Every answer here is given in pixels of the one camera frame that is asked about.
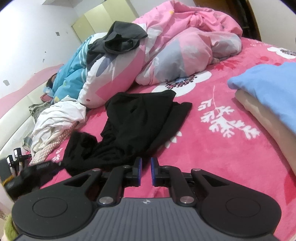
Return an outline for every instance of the logo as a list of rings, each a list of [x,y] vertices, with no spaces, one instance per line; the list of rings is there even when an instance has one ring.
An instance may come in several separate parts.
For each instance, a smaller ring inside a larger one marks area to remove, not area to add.
[[[142,203],[144,203],[144,204],[149,204],[149,203],[151,203],[151,201],[149,201],[148,199],[146,199],[146,200],[144,200]]]

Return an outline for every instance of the white towel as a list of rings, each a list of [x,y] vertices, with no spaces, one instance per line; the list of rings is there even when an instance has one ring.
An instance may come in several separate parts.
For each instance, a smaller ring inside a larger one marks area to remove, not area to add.
[[[32,156],[77,121],[85,122],[85,116],[86,107],[69,96],[42,111],[32,132]]]

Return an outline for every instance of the white wall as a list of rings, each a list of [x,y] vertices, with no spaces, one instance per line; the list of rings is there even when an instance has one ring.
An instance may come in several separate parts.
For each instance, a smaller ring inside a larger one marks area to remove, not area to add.
[[[133,7],[139,16],[142,16],[146,12],[149,12],[152,8],[166,2],[167,0],[128,0],[131,2]],[[180,0],[180,2],[186,4],[187,6],[194,6],[195,3],[193,0]]]
[[[14,0],[0,12],[0,98],[34,73],[69,60],[81,44],[71,27],[77,19],[73,8],[40,0]]]
[[[280,0],[249,0],[263,42],[296,51],[296,15]]]
[[[6,194],[4,187],[2,187],[2,185],[0,185],[0,209],[4,213],[8,214],[8,213],[10,213],[12,206],[13,206],[13,201]]]
[[[81,17],[87,11],[100,5],[104,0],[72,0],[72,5],[77,15]]]

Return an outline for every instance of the beige headboard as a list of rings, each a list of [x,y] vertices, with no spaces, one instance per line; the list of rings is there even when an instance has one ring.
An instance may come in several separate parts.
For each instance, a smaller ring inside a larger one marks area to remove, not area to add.
[[[34,89],[0,118],[0,158],[13,155],[13,149],[22,146],[22,140],[28,130],[33,130],[34,122],[28,107],[42,103],[40,97],[43,94],[44,86],[45,84],[42,84]],[[3,211],[7,212],[7,210],[11,210],[12,206],[13,202],[0,185],[0,208],[6,209]]]

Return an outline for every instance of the green fuzzy object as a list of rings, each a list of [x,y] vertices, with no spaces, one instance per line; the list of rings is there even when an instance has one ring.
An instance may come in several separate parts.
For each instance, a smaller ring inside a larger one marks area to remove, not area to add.
[[[6,237],[9,241],[15,240],[18,236],[18,232],[15,230],[13,223],[12,223],[11,214],[8,215],[6,222],[4,224],[4,232],[5,232]]]

